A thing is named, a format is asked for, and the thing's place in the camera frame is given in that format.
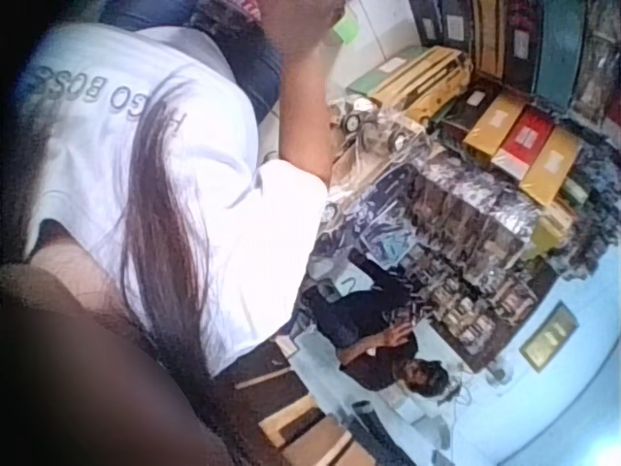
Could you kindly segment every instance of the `cardboard box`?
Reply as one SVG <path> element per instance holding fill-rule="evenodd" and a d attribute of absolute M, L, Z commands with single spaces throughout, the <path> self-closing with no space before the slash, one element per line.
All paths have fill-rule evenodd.
<path fill-rule="evenodd" d="M 528 108 L 492 158 L 492 164 L 517 180 L 523 180 L 553 129 L 554 124 L 549 116 L 532 107 Z"/>
<path fill-rule="evenodd" d="M 382 63 L 374 70 L 358 78 L 347 87 L 348 92 L 370 96 L 385 86 L 388 81 L 397 79 L 406 74 L 408 70 L 417 63 L 416 58 L 422 55 L 427 49 L 420 46 L 410 47 L 401 50 L 392 56 L 388 61 Z"/>
<path fill-rule="evenodd" d="M 505 0 L 477 0 L 473 10 L 476 70 L 501 80 L 505 66 Z"/>
<path fill-rule="evenodd" d="M 531 260 L 558 248 L 569 237 L 574 222 L 575 213 L 572 208 L 561 200 L 555 200 L 541 214 L 531 237 L 531 244 L 522 258 Z"/>
<path fill-rule="evenodd" d="M 404 109 L 407 117 L 427 124 L 449 100 L 466 90 L 472 70 L 465 53 L 433 47 L 369 97 L 380 105 Z"/>
<path fill-rule="evenodd" d="M 444 45 L 472 52 L 473 9 L 470 0 L 440 0 Z"/>
<path fill-rule="evenodd" d="M 409 0 L 414 22 L 418 29 L 420 45 L 423 47 L 442 44 L 442 28 L 435 0 Z"/>
<path fill-rule="evenodd" d="M 520 187 L 543 206 L 552 204 L 580 149 L 580 139 L 556 127 Z"/>
<path fill-rule="evenodd" d="M 526 101 L 502 92 L 464 139 L 464 143 L 488 158 L 496 155 L 513 124 L 520 118 Z"/>

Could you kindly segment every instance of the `long dark hair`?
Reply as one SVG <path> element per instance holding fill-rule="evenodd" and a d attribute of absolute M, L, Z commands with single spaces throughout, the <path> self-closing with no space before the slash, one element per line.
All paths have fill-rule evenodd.
<path fill-rule="evenodd" d="M 134 136 L 127 202 L 119 226 L 124 229 L 120 265 L 121 293 L 138 330 L 143 350 L 159 360 L 188 399 L 194 413 L 227 445 L 237 464 L 252 459 L 240 450 L 238 433 L 218 407 L 201 341 L 206 313 L 208 245 L 190 243 L 186 207 L 169 176 L 169 145 L 175 137 L 176 108 L 171 104 L 190 83 L 169 77 L 154 92 Z M 15 120 L 2 177 L 2 263 L 22 262 L 33 193 L 45 159 L 57 104 L 42 96 Z M 135 277 L 137 289 L 130 286 Z M 139 300 L 144 325 L 133 309 Z"/>

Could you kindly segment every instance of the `black shirt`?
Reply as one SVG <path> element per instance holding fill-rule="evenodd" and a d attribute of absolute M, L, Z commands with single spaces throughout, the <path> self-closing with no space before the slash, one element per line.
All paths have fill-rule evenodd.
<path fill-rule="evenodd" d="M 378 348 L 376 356 L 363 354 L 351 361 L 341 370 L 370 391 L 379 391 L 397 381 L 393 375 L 393 365 L 404 358 L 414 358 L 418 352 L 416 338 L 396 348 Z"/>

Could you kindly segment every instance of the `fabric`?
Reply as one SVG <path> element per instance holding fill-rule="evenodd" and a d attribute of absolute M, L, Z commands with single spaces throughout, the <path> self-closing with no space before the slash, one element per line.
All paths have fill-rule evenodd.
<path fill-rule="evenodd" d="M 198 31 L 183 37 L 186 47 L 192 37 L 209 41 Z M 117 285 L 132 140 L 149 102 L 167 95 L 168 173 L 193 251 L 209 254 L 209 274 L 198 271 L 208 283 L 201 331 L 216 375 L 288 321 L 327 192 L 282 160 L 257 169 L 252 108 L 212 52 L 214 68 L 134 33 L 63 25 L 33 55 L 16 95 L 24 119 L 47 118 L 50 128 L 25 254 L 41 222 L 54 219 Z M 128 286 L 148 327 L 131 270 Z"/>
<path fill-rule="evenodd" d="M 565 111 L 580 64 L 586 2 L 544 0 L 537 95 Z"/>
<path fill-rule="evenodd" d="M 218 23 L 222 16 L 218 14 L 233 16 L 241 27 L 235 31 L 228 23 L 227 27 L 218 27 L 224 26 Z M 259 25 L 218 0 L 108 0 L 100 21 L 127 31 L 189 25 L 205 32 L 226 57 L 238 85 L 250 99 L 257 122 L 265 119 L 278 100 L 281 60 L 277 51 Z M 182 38 L 176 40 L 176 44 L 184 42 Z"/>

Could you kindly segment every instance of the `woman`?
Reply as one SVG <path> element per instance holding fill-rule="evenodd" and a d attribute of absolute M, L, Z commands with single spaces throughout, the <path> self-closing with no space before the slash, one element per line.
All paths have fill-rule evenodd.
<path fill-rule="evenodd" d="M 25 258 L 78 314 L 149 350 L 210 427 L 210 378 L 289 318 L 330 179 L 315 48 L 343 2 L 259 3 L 282 59 L 280 160 L 257 168 L 260 113 L 208 36 L 68 24 L 18 84 L 3 180 L 5 260 Z M 171 5 L 160 21 L 186 22 L 164 19 Z M 11 272 L 3 293 L 27 296 L 32 275 Z"/>

